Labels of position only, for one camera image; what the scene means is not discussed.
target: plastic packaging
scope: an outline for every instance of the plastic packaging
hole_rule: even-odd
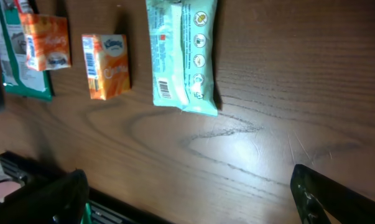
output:
[[[92,99],[108,100],[131,89],[125,35],[82,35]]]
[[[27,67],[36,71],[71,67],[66,18],[21,13],[20,20],[27,40]]]
[[[156,106],[216,116],[212,30],[217,0],[146,0]]]
[[[16,5],[0,0],[0,63],[5,91],[51,101],[48,74],[26,67],[25,46]]]

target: wooden table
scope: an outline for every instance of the wooden table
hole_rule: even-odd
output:
[[[52,103],[7,96],[0,153],[83,169],[92,187],[175,223],[298,223],[297,163],[375,200],[375,0],[220,0],[217,118],[152,105],[143,0],[65,8],[73,66],[51,72]],[[129,38],[132,91],[90,100],[81,35],[115,30]]]

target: brown wooden surface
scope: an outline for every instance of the brown wooden surface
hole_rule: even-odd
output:
[[[37,5],[56,13],[54,0]],[[298,223],[296,163],[375,199],[375,1],[220,1],[217,118],[152,105],[143,0],[65,6],[73,66],[51,72],[52,103],[7,97],[0,152],[83,169],[92,187],[175,223]],[[132,91],[90,100],[81,35],[116,29]]]

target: orange box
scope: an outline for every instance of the orange box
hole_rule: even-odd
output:
[[[20,13],[27,41],[27,67],[36,71],[71,67],[67,19]]]
[[[131,89],[125,35],[82,35],[92,99],[108,100]]]

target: green and white packet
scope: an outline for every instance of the green and white packet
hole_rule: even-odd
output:
[[[217,0],[146,0],[156,106],[217,116],[212,31]]]
[[[25,50],[25,37],[14,0],[0,0],[0,62],[5,91],[51,101],[48,73],[28,69]]]

